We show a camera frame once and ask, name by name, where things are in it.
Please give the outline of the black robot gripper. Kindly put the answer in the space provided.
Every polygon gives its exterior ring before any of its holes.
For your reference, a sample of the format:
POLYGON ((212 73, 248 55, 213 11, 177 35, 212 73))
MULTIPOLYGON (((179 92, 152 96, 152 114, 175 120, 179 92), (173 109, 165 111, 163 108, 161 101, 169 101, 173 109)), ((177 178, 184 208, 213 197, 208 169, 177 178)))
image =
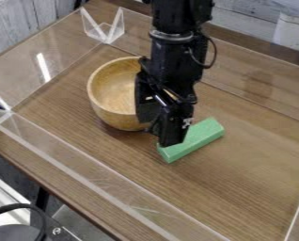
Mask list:
POLYGON ((183 143, 197 103, 195 84, 199 65, 189 56, 139 59, 135 103, 140 123, 152 123, 149 133, 159 138, 163 148, 183 143), (160 107, 156 97, 165 100, 160 107))

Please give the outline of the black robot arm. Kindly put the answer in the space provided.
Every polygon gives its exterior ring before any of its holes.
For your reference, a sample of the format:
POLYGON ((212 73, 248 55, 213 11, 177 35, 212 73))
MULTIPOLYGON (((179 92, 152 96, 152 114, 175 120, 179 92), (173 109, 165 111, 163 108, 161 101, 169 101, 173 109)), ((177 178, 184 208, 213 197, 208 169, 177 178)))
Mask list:
POLYGON ((197 103, 195 84, 213 65, 205 60, 212 39, 203 24, 213 0, 140 0, 152 9, 151 56, 139 59, 135 82, 137 119, 163 148, 183 143, 197 103))

